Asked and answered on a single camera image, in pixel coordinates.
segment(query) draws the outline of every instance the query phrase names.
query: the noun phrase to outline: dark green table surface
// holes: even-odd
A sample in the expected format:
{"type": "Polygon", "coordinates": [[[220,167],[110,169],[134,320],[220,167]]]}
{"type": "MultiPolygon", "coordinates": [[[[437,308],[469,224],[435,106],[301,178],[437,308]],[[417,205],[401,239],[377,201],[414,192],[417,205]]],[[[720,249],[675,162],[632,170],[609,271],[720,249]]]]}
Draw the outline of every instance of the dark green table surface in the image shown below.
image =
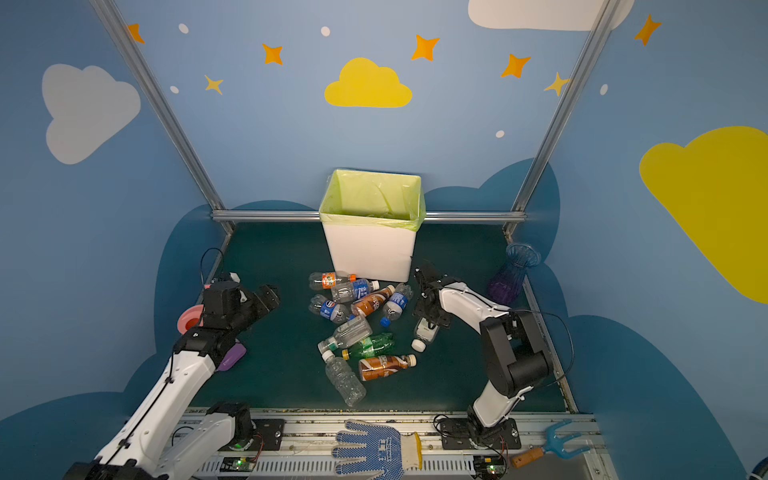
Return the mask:
{"type": "MultiPolygon", "coordinates": [[[[485,294],[485,285],[504,262],[505,240],[499,226],[422,225],[416,236],[414,264],[427,259],[438,270],[457,276],[485,294]]],[[[219,372],[203,386],[192,406],[215,402],[247,402],[254,408],[347,409],[326,378],[317,343],[331,336],[335,326],[308,309],[314,294],[307,277],[333,270],[320,223],[241,223],[224,256],[224,271],[237,272],[243,285],[262,283],[280,288],[282,305],[240,335],[247,354],[229,371],[219,372]]],[[[418,294],[418,287],[411,280],[418,294]]],[[[520,308],[528,308],[520,298],[520,308]]],[[[411,302],[389,327],[398,354],[411,349],[415,318],[411,302]]],[[[373,332],[380,312],[370,316],[373,332]]],[[[416,353],[418,364],[394,376],[365,382],[367,396],[358,410],[464,411],[480,395],[487,381],[483,371],[480,335],[458,319],[441,329],[435,342],[416,353]]],[[[564,412],[557,386],[532,392],[517,408],[527,412],[564,412]]]]}

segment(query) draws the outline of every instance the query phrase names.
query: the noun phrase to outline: glove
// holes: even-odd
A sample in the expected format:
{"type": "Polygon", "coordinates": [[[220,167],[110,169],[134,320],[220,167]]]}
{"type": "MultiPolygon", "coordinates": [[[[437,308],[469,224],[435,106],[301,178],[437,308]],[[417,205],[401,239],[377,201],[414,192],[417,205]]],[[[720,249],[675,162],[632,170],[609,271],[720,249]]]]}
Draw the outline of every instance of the glove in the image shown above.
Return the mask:
{"type": "Polygon", "coordinates": [[[392,427],[348,420],[333,449],[337,475],[371,474],[368,480],[400,480],[407,468],[422,467],[422,441],[419,435],[400,435],[392,427]]]}

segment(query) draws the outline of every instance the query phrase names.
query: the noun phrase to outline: star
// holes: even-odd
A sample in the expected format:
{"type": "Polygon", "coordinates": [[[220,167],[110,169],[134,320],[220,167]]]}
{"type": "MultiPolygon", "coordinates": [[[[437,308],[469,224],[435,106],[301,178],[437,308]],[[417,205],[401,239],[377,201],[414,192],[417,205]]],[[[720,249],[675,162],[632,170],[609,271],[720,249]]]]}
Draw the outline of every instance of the star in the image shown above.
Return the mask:
{"type": "Polygon", "coordinates": [[[219,95],[221,95],[221,90],[219,90],[219,85],[223,80],[219,81],[213,81],[210,78],[208,78],[208,75],[205,76],[205,79],[208,80],[208,86],[205,87],[206,90],[215,90],[219,92],[219,95]]]}
{"type": "Polygon", "coordinates": [[[509,65],[507,65],[507,69],[502,73],[502,78],[507,75],[514,75],[515,77],[520,78],[520,75],[523,74],[523,67],[530,59],[531,57],[517,58],[514,55],[509,55],[509,65]]]}
{"type": "Polygon", "coordinates": [[[139,24],[133,24],[128,26],[128,31],[131,33],[131,37],[139,43],[144,43],[144,39],[139,35],[139,24]]]}
{"type": "Polygon", "coordinates": [[[560,72],[555,73],[554,76],[555,76],[554,84],[546,87],[544,89],[544,91],[554,90],[554,91],[556,91],[558,93],[558,97],[559,97],[560,93],[561,93],[561,90],[563,88],[563,85],[567,84],[569,81],[571,81],[571,79],[570,78],[566,78],[565,80],[563,80],[562,78],[560,78],[560,72]]]}
{"type": "Polygon", "coordinates": [[[648,45],[648,40],[650,39],[650,36],[654,34],[657,28],[661,26],[661,23],[656,23],[654,20],[648,15],[648,20],[645,21],[645,25],[643,26],[643,29],[640,30],[640,33],[637,34],[637,36],[634,38],[635,40],[642,40],[643,45],[648,45]]]}
{"type": "Polygon", "coordinates": [[[275,47],[270,48],[267,47],[266,44],[261,44],[264,47],[264,51],[266,52],[266,59],[264,60],[264,63],[277,63],[278,65],[282,65],[283,61],[280,60],[280,50],[283,50],[283,47],[275,47]]]}
{"type": "Polygon", "coordinates": [[[416,60],[417,58],[426,58],[429,61],[432,61],[432,49],[437,45],[437,42],[439,41],[439,38],[433,38],[432,40],[425,40],[424,38],[416,36],[416,51],[413,52],[413,57],[411,60],[416,60]]]}

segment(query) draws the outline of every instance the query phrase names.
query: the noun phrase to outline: white bottle cap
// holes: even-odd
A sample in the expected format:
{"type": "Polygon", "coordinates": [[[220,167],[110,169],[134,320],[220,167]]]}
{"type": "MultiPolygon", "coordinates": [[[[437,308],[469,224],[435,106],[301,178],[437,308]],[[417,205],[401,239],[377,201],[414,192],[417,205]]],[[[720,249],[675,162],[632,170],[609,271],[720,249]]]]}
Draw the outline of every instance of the white bottle cap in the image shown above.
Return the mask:
{"type": "Polygon", "coordinates": [[[415,339],[411,342],[411,348],[416,352],[423,352],[427,345],[419,339],[415,339]]]}

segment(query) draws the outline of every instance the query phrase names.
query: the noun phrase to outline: bottle with orange label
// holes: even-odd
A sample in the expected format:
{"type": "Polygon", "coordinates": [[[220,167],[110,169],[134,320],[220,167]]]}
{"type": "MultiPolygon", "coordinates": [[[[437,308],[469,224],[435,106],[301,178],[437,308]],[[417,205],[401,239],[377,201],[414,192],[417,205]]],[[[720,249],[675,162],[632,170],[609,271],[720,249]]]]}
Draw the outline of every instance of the bottle with orange label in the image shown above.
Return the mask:
{"type": "Polygon", "coordinates": [[[360,379],[363,382],[390,376],[400,370],[416,366],[416,355],[381,355],[359,362],[360,379]]]}
{"type": "Polygon", "coordinates": [[[368,316],[377,311],[381,305],[387,301],[395,292],[394,285],[387,285],[381,290],[377,290],[364,296],[352,304],[352,314],[354,316],[368,316]]]}
{"type": "Polygon", "coordinates": [[[330,290],[340,283],[354,282],[356,275],[345,275],[342,272],[315,272],[310,275],[310,288],[312,290],[330,290]]]}

